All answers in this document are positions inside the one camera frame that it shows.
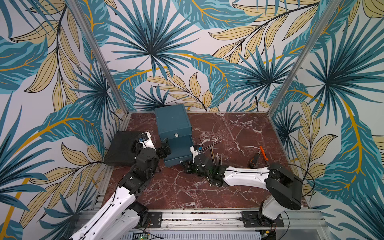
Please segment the teal drawer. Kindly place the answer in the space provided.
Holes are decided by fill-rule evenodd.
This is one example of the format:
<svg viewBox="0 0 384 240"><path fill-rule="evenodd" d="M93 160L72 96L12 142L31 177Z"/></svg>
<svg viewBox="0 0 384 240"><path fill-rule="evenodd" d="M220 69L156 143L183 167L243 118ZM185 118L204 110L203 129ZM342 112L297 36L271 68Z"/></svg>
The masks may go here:
<svg viewBox="0 0 384 240"><path fill-rule="evenodd" d="M193 159L191 147L194 143L191 135L169 139L168 143L172 153L164 159L166 167L179 165Z"/></svg>

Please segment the teal drawer cabinet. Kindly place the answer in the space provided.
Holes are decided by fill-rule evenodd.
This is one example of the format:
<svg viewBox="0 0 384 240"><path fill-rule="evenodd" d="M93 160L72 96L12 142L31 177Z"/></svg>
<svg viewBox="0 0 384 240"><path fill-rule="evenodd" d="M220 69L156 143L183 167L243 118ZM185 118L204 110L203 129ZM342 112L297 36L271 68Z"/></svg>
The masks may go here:
<svg viewBox="0 0 384 240"><path fill-rule="evenodd" d="M171 105L155 109L158 133L163 141L184 142L193 145L192 126L184 104Z"/></svg>

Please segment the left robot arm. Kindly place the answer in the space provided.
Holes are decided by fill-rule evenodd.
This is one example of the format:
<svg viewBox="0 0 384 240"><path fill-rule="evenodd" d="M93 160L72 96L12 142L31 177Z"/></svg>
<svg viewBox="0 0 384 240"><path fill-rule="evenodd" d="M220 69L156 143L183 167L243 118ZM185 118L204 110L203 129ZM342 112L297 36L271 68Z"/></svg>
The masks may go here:
<svg viewBox="0 0 384 240"><path fill-rule="evenodd" d="M148 209L137 201L156 174L160 159L172 153L168 139L155 148L150 137L137 140L136 163L121 179L111 198L69 240L118 240L125 232L143 226Z"/></svg>

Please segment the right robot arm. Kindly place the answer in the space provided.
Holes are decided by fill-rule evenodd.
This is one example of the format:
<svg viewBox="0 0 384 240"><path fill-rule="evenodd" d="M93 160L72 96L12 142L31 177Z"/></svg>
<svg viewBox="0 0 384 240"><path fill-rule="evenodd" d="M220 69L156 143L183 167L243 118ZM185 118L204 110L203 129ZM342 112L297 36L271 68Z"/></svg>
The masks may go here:
<svg viewBox="0 0 384 240"><path fill-rule="evenodd" d="M216 165L204 154L194 154L194 159L182 166L185 173L203 177L216 187L246 186L267 190L270 196L261 203L256 217L260 223L273 223L285 210L301 209L303 181L280 164L241 169Z"/></svg>

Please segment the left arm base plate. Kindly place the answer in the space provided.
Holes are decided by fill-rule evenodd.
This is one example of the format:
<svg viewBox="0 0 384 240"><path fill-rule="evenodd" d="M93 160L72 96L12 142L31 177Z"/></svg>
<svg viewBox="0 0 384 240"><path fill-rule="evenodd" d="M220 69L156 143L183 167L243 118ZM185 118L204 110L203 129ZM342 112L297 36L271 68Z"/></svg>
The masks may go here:
<svg viewBox="0 0 384 240"><path fill-rule="evenodd" d="M145 229L160 229L163 221L162 212L149 212L142 227Z"/></svg>

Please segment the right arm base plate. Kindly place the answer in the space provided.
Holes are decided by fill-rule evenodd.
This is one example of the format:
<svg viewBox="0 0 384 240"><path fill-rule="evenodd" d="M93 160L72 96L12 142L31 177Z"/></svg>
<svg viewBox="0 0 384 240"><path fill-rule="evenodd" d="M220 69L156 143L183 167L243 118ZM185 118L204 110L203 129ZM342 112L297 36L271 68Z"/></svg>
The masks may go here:
<svg viewBox="0 0 384 240"><path fill-rule="evenodd" d="M245 228L282 228L285 226L281 215L275 220L270 220L258 211L243 211L239 218Z"/></svg>

